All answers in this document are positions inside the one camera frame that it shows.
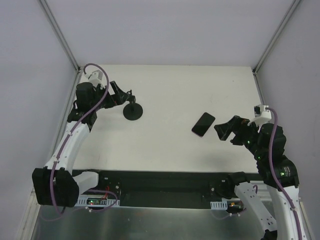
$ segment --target metal frame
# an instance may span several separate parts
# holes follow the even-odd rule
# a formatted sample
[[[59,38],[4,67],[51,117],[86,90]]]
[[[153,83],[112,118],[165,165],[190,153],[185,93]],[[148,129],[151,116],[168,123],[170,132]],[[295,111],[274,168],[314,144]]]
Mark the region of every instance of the metal frame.
[[[316,240],[316,237],[315,237],[314,232],[312,231],[311,224],[310,224],[310,221],[308,219],[307,212],[306,212],[305,205],[304,205],[303,201],[300,201],[300,207],[301,207],[302,215],[304,217],[304,223],[305,223],[304,227],[307,228],[306,232],[309,233],[310,240]]]
[[[50,23],[50,25],[55,33],[56,38],[61,43],[61,46],[62,46],[63,50],[65,51],[67,57],[69,58],[72,66],[74,67],[74,69],[76,71],[79,71],[80,70],[79,64],[77,63],[77,60],[76,60],[75,56],[73,55],[64,35],[63,35],[63,33],[62,33],[62,31],[56,21],[56,18],[53,15],[53,13],[47,3],[47,0],[38,0],[38,3],[40,4],[45,16],[47,17],[48,22]]]
[[[297,10],[297,7],[299,6],[299,4],[302,2],[303,0],[293,0],[293,2],[291,3],[289,9],[286,11],[280,25],[277,27],[277,29],[275,30],[273,36],[271,37],[266,49],[264,50],[262,56],[260,57],[258,63],[256,64],[256,67],[253,69],[253,75],[257,75],[257,72],[260,70],[261,66],[264,64],[267,56],[269,55],[269,53],[272,51],[272,49],[274,48],[277,40],[279,39],[281,33],[283,32],[283,30],[285,29],[285,27],[287,26],[287,23],[289,22],[289,20],[291,19],[291,17],[293,16],[293,14],[295,13],[295,11]]]
[[[260,88],[260,85],[259,85],[258,76],[254,72],[252,72],[252,73],[253,73],[255,86],[256,86],[256,89],[258,91],[258,95],[259,95],[259,98],[260,98],[260,102],[261,102],[261,104],[266,105],[265,97],[264,97],[264,95],[262,93],[262,90]]]
[[[51,157],[53,152],[55,151],[57,145],[59,144],[64,131],[65,131],[65,127],[67,125],[67,117],[68,117],[68,113],[70,112],[72,105],[73,105],[73,100],[75,98],[76,95],[76,87],[77,84],[80,82],[82,76],[82,71],[78,71],[75,74],[74,80],[73,80],[73,85],[68,97],[68,101],[64,107],[63,110],[63,115],[62,118],[59,122],[59,127],[57,130],[57,134],[55,137],[55,142],[52,144],[52,147],[50,149],[50,152],[48,153],[48,155]],[[33,234],[33,230],[35,228],[35,224],[36,224],[36,220],[38,217],[38,212],[40,209],[40,205],[37,202],[37,198],[36,198],[36,193],[35,190],[32,189],[30,197],[29,197],[29,201],[26,207],[26,212],[24,213],[23,219],[22,219],[22,223],[19,227],[18,233],[17,233],[17,239],[18,240],[30,240]]]

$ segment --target black round stand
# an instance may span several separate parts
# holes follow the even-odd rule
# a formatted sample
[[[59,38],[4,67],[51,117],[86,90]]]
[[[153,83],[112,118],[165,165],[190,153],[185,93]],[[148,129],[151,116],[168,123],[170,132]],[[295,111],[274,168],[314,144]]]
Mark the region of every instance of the black round stand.
[[[123,116],[130,121],[138,120],[143,113],[144,110],[138,103],[129,103],[123,109]]]

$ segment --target white bracket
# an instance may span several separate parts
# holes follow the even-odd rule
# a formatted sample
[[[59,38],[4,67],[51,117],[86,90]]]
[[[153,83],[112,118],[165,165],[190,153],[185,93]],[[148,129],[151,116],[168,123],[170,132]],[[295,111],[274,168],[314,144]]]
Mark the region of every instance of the white bracket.
[[[257,105],[254,107],[254,116],[255,118],[252,119],[249,123],[248,126],[251,123],[255,123],[257,126],[261,126],[263,124],[268,123],[272,116],[270,110],[266,110],[268,105]]]
[[[262,203],[251,183],[240,183],[235,186],[234,193],[243,202],[247,211],[255,217],[255,223],[259,226],[258,229],[261,237],[265,235],[266,230],[270,232],[277,230],[276,219],[274,219]]]
[[[211,206],[211,210],[227,210],[228,202],[227,200],[211,201],[210,206]]]
[[[100,204],[88,204],[88,200],[89,199],[96,199],[99,198],[99,196],[79,196],[78,201],[76,202],[76,204],[74,205],[75,207],[95,207],[95,208],[105,208],[105,207],[109,207],[112,204],[115,203],[115,199],[105,199],[105,200],[100,200]],[[114,207],[120,207],[120,200],[116,201],[116,204],[112,206]]]
[[[84,171],[80,175],[74,176],[73,179],[79,187],[80,195],[98,185],[99,174],[93,171]]]
[[[94,72],[92,72],[89,77],[88,77],[88,81],[89,83],[92,83],[92,85],[96,88],[99,84],[100,84],[100,88],[104,89],[105,86],[102,84],[102,77],[103,77],[103,73],[100,70],[96,70]]]

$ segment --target smartphone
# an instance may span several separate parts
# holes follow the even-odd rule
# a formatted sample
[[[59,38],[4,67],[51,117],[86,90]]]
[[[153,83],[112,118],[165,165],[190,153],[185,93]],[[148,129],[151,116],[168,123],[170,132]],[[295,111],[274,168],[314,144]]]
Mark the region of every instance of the smartphone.
[[[196,122],[191,131],[202,138],[215,120],[216,118],[214,116],[205,112]]]

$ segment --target phone screen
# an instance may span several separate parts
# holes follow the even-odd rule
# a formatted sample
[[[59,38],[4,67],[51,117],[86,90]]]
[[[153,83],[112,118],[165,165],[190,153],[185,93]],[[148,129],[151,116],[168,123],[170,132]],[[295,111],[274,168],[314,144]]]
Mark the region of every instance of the phone screen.
[[[199,137],[203,137],[215,120],[216,118],[214,116],[205,112],[191,131],[197,134]]]

